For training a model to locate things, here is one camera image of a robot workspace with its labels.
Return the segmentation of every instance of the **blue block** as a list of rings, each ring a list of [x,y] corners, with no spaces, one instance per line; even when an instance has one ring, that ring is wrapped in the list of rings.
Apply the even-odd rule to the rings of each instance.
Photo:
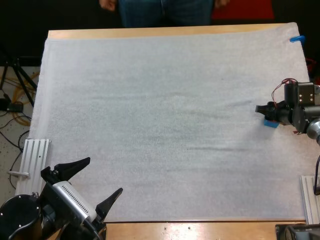
[[[264,120],[263,123],[265,126],[271,127],[271,128],[277,128],[279,126],[279,123],[277,121],[269,121],[269,120]]]
[[[301,35],[301,36],[295,36],[295,37],[290,38],[291,43],[294,43],[296,41],[300,41],[301,45],[303,46],[305,44],[306,37]]]

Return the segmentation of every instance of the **jeans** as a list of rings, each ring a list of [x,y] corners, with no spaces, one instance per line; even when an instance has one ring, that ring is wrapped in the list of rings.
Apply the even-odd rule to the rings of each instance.
[[[211,23],[214,0],[118,0],[126,28],[156,27],[166,18],[177,26]]]

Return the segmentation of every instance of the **person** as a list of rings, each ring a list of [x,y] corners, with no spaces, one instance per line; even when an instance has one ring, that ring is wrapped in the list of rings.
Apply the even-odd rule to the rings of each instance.
[[[99,0],[103,9],[114,12],[118,4],[126,28],[156,27],[166,18],[176,26],[205,26],[211,23],[213,5],[230,0]]]

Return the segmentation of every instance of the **tripod stand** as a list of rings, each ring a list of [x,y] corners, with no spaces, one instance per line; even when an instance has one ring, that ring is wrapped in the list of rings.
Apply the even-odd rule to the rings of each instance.
[[[7,71],[8,71],[8,67],[12,67],[14,70],[14,73],[16,75],[16,77],[18,78],[22,89],[25,92],[25,95],[27,96],[27,98],[29,99],[32,107],[35,105],[34,100],[32,99],[30,93],[28,92],[26,85],[21,77],[21,75],[25,78],[25,80],[35,89],[37,90],[37,85],[35,84],[35,82],[28,76],[28,74],[22,69],[22,67],[20,66],[19,63],[19,58],[18,57],[12,57],[6,50],[5,48],[0,44],[0,53],[2,53],[5,57],[5,64],[4,64],[4,70],[3,70],[3,74],[2,74],[2,78],[1,78],[1,82],[0,82],[0,90],[2,90],[4,82],[5,82],[5,78],[7,75]]]

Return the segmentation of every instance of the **hand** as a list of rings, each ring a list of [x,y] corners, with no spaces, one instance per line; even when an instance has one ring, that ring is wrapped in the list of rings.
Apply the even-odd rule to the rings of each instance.
[[[100,6],[103,9],[114,12],[116,10],[117,0],[99,0]]]
[[[216,9],[218,9],[220,7],[227,5],[229,2],[230,2],[230,0],[215,0],[214,7]]]

